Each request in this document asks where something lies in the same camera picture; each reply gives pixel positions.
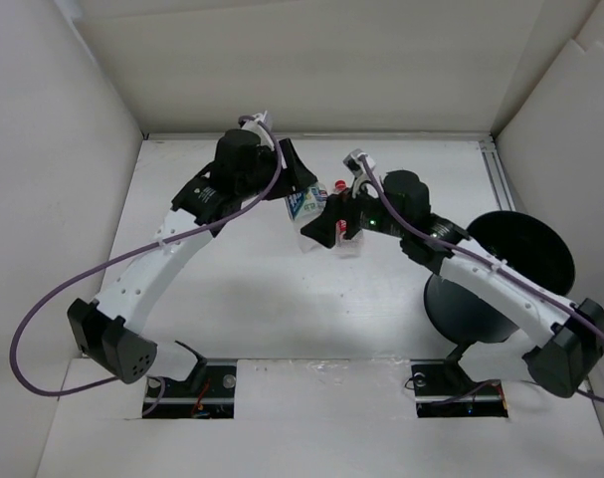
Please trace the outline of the clear bottle blue white label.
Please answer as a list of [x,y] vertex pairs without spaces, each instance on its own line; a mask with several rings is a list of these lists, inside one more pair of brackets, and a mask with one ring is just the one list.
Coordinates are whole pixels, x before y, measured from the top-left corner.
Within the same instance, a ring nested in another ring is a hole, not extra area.
[[285,205],[296,231],[298,246],[303,253],[308,253],[319,246],[316,241],[302,235],[302,228],[322,213],[327,196],[325,186],[321,182],[316,182],[307,189],[285,198]]

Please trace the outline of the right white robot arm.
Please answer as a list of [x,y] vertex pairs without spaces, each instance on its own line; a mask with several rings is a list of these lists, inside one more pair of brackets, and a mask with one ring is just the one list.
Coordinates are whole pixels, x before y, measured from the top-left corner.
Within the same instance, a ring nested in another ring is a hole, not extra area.
[[560,296],[573,268],[526,252],[527,233],[506,234],[513,257],[529,260],[519,271],[486,250],[468,231],[431,210],[429,189],[417,174],[389,172],[381,181],[359,170],[351,187],[327,197],[301,229],[332,248],[337,224],[345,236],[361,230],[397,237],[403,253],[431,273],[424,290],[426,314],[439,335],[455,344],[443,380],[456,392],[481,381],[531,379],[563,398],[604,355],[604,311]]

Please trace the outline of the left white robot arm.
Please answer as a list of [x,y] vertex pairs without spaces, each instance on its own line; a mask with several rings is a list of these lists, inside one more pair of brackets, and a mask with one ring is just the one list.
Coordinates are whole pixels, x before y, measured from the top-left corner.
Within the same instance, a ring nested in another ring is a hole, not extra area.
[[257,125],[226,131],[213,160],[172,199],[151,251],[136,257],[90,302],[70,305],[68,319],[81,352],[124,383],[153,375],[169,378],[183,394],[198,392],[206,359],[179,341],[159,345],[142,334],[155,303],[221,232],[221,222],[238,216],[244,201],[288,199],[315,182],[290,139],[272,142]]

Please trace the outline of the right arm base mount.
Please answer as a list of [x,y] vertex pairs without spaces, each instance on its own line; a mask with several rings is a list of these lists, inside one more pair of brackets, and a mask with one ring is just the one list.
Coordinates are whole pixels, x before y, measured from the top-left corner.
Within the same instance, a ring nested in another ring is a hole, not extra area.
[[416,360],[404,387],[414,394],[419,418],[508,418],[497,379],[473,381],[456,362]]

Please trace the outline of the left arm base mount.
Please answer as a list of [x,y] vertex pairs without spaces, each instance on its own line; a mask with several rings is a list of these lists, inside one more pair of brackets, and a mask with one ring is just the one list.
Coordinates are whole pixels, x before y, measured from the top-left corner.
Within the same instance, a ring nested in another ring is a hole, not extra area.
[[237,365],[236,359],[210,360],[195,391],[183,382],[150,377],[145,385],[142,418],[233,419]]

